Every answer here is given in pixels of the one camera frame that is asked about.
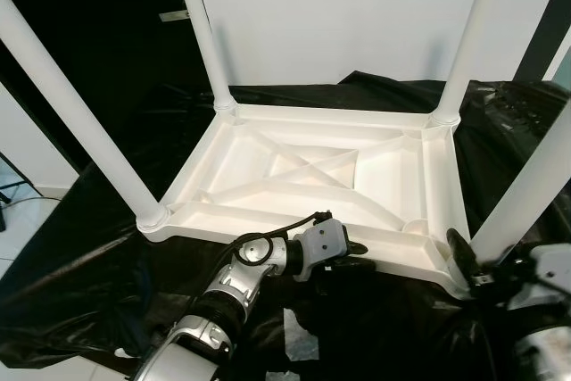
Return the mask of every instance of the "black wall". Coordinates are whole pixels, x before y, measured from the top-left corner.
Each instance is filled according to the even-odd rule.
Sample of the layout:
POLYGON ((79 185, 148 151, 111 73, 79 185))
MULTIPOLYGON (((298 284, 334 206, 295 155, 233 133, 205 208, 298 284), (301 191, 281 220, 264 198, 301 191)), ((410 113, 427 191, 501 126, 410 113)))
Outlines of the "black wall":
MULTIPOLYGON (((13 0, 84 101, 113 136, 156 85, 207 87, 190 21, 162 23, 183 0, 13 0)), ((88 157, 4 45, 0 79, 81 170, 88 157)))
POLYGON ((570 25, 571 0, 550 0, 514 80, 542 80, 570 25))

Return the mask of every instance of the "black cable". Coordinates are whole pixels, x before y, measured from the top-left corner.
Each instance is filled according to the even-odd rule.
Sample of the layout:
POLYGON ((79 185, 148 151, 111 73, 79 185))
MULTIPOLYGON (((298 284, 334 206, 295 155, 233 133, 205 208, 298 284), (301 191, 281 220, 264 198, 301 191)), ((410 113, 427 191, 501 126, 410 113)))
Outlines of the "black cable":
POLYGON ((0 210, 7 209, 8 207, 13 207, 16 204, 23 203, 29 200, 54 200, 61 201, 60 198, 52 198, 51 196, 31 196, 30 198, 24 198, 23 200, 14 201, 13 203, 6 204, 4 207, 0 207, 0 210))
POLYGON ((246 267, 257 267, 259 265, 263 265, 271 257, 271 254, 274 252, 274 242, 271 241, 271 238, 269 236, 261 236, 261 234, 256 234, 256 235, 257 235, 256 238, 252 239, 251 241, 259 240, 260 238, 264 238, 268 242, 268 245, 269 245, 268 251, 266 252, 264 257, 261 258, 259 261, 248 261, 247 259, 244 259, 240 255, 240 249, 242 248, 242 246, 234 249, 234 256, 236 257, 236 259, 238 259, 238 261, 240 263, 243 263, 246 267))
POLYGON ((11 183, 10 185, 2 185, 2 186, 0 186, 0 191, 2 191, 4 189, 9 189, 9 188, 15 187, 15 186, 16 186, 16 189, 18 189, 20 187, 20 185, 25 185, 26 183, 28 183, 26 180, 20 180, 19 182, 11 183))
POLYGON ((244 265, 248 265, 248 266, 257 266, 257 265, 261 265, 262 263, 264 263, 265 261, 267 261, 269 259, 269 257, 271 256, 272 252, 273 252, 273 242, 271 241, 270 238, 275 237, 275 236, 281 236, 283 233, 294 229, 294 228, 298 228, 301 225, 306 224, 307 222, 309 222, 310 220, 314 220, 317 219, 319 217, 319 215, 321 215, 321 213, 319 211, 316 211, 315 213, 311 214, 310 216, 308 216, 305 219, 302 219, 298 222, 295 222, 292 225, 289 225, 287 227, 283 227, 283 228, 278 228, 275 229, 273 231, 269 231, 269 232, 265 232, 265 233, 261 233, 261 232, 250 232, 248 234, 243 234, 241 236, 239 236, 236 240, 234 240, 232 243, 228 244, 228 247, 226 247, 219 255, 218 259, 216 260, 216 263, 214 264, 214 267, 212 268, 212 270, 210 271, 210 274, 206 277, 207 281, 204 281, 203 286, 199 289, 198 294, 196 295, 195 299, 200 296, 201 294, 204 293, 204 291, 208 288, 208 286, 210 285, 210 283, 214 280, 214 278, 217 276, 217 274, 219 273, 219 271, 221 270, 221 268, 224 266, 224 264, 226 263, 227 259, 229 256, 231 256, 232 254, 234 254, 236 256, 236 254, 240 251, 240 248, 246 244, 249 243, 250 241, 254 241, 254 240, 259 240, 260 238, 266 238, 268 240, 269 243, 269 251, 266 253, 266 255, 259 261, 256 262, 250 262, 250 261, 246 261, 244 258, 242 258, 239 254, 236 256, 236 258, 241 261, 242 263, 244 263, 244 265))
POLYGON ((12 187, 12 186, 14 187, 14 191, 12 192, 12 196, 10 196, 10 197, 7 197, 5 194, 2 194, 2 191, 3 191, 4 189, 7 189, 7 187, 6 187, 6 186, 0 187, 0 202, 1 202, 1 203, 5 203, 5 204, 11 203, 12 200, 14 199, 14 196, 15 196, 16 194, 18 194, 18 189, 20 189, 20 186, 21 186, 21 185, 22 185, 22 183, 20 183, 20 182, 18 182, 18 183, 16 183, 16 184, 10 185, 10 187, 12 187))

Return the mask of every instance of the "white wall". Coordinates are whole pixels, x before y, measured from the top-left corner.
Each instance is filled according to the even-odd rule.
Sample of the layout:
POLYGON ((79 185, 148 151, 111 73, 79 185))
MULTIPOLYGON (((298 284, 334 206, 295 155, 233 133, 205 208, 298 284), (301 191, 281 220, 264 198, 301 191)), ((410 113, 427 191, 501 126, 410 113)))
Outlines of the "white wall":
MULTIPOLYGON (((353 70, 446 79, 473 0, 204 0, 232 84, 336 83, 353 70)), ((511 79, 549 0, 496 0, 474 79, 511 79)))
POLYGON ((561 41, 543 80, 553 80, 563 88, 571 90, 571 27, 561 41))
POLYGON ((61 197, 78 173, 0 83, 0 152, 45 196, 61 197))

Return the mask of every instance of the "white floor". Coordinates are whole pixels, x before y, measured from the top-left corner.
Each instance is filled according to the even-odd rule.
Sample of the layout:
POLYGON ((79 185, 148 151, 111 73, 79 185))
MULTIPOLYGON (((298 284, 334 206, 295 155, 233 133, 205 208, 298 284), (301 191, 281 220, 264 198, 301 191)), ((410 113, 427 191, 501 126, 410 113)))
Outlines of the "white floor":
MULTIPOLYGON (((0 186, 19 180, 18 175, 0 160, 0 186)), ((40 196, 29 185, 5 189, 3 193, 13 202, 40 196)), ((1 204, 6 230, 0 232, 0 277, 57 204, 54 200, 30 200, 12 207, 1 204)), ((0 363, 0 381, 120 381, 123 378, 122 374, 80 357, 45 369, 8 369, 0 363)))

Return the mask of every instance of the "black plastic sheet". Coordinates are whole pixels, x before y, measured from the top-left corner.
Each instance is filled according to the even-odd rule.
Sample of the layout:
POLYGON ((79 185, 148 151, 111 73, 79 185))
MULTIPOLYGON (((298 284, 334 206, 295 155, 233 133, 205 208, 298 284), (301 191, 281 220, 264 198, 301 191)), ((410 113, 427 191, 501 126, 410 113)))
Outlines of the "black plastic sheet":
MULTIPOLYGON (((430 112, 442 90, 442 82, 400 83, 355 72, 334 86, 235 87, 232 93, 243 104, 430 112)), ((454 138, 472 234, 568 97, 547 83, 470 85, 454 138)), ((211 95, 197 89, 157 88, 116 142, 157 198, 210 123, 211 103, 211 95)), ((571 240, 570 194, 567 184, 527 242, 571 240)), ((148 243, 92 164, 0 282, 0 360, 42 368, 119 348, 144 355, 178 319, 220 249, 184 237, 148 243)), ((486 329, 490 317, 436 285, 379 273, 322 273, 307 284, 267 279, 233 374, 251 380, 493 379, 504 370, 498 360, 505 355, 486 329), (318 360, 288 356, 284 308, 317 337, 318 360)), ((108 361, 124 372, 137 364, 108 361)))

